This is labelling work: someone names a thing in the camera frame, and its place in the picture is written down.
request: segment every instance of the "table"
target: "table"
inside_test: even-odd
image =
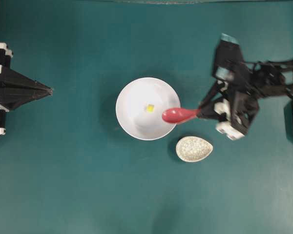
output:
[[[293,57],[293,0],[156,5],[2,0],[11,68],[53,87],[8,114],[0,137],[0,234],[293,233],[293,139],[287,97],[261,100],[247,137],[193,120],[156,141],[127,135],[120,90],[169,83],[195,108],[213,79],[221,33],[247,60]],[[214,145],[200,163],[175,154],[182,136]]]

